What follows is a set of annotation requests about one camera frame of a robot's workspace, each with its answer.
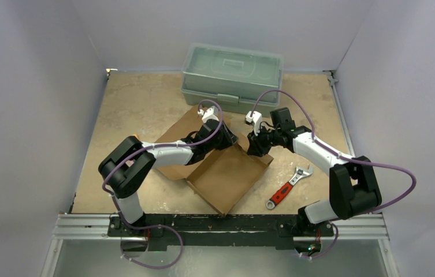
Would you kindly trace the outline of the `brown cardboard box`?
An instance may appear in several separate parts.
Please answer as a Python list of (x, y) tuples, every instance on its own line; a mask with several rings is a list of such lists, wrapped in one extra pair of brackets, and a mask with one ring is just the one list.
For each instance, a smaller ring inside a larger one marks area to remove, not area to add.
[(238, 136), (238, 142), (222, 151), (211, 151), (192, 165), (173, 165), (157, 170), (167, 179), (185, 179), (188, 186), (218, 214), (225, 217), (239, 200), (263, 176), (273, 157), (249, 156), (248, 139), (232, 125), (232, 117), (224, 114), (227, 127)]

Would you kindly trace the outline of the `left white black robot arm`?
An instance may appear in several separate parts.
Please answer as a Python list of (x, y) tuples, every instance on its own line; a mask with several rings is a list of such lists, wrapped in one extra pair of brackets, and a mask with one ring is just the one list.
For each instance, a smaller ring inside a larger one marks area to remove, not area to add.
[(125, 138), (98, 166), (107, 192), (123, 217), (122, 229), (131, 236), (145, 226), (137, 191), (152, 169), (188, 166), (203, 160), (213, 150), (224, 150), (238, 141), (225, 122), (209, 119), (199, 130), (172, 143), (147, 143), (136, 136)]

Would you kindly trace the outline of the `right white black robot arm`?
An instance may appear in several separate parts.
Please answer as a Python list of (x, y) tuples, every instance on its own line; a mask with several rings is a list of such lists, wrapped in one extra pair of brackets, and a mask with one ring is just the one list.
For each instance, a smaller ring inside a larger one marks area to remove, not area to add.
[(374, 169), (365, 156), (331, 153), (328, 144), (314, 138), (311, 129), (296, 126), (288, 108), (271, 111), (270, 129), (262, 124), (262, 114), (249, 111), (245, 122), (253, 127), (248, 134), (247, 154), (262, 157), (271, 147), (281, 146), (309, 160), (329, 177), (328, 199), (299, 208), (296, 228), (312, 234), (319, 224), (333, 219), (349, 219), (378, 207), (382, 202)]

